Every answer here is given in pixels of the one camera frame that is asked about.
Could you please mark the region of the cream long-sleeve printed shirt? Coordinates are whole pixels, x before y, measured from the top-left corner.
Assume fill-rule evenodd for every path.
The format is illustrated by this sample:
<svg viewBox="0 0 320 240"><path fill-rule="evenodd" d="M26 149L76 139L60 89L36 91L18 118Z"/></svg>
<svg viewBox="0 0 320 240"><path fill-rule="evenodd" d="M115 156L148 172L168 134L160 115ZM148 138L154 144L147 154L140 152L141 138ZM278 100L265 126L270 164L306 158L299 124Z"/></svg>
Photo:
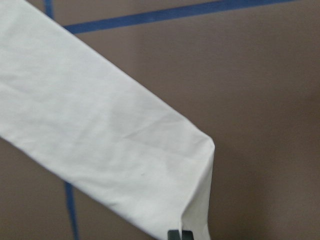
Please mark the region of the cream long-sleeve printed shirt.
<svg viewBox="0 0 320 240"><path fill-rule="evenodd" d="M213 140L24 0L0 3L0 135L158 240L210 238Z"/></svg>

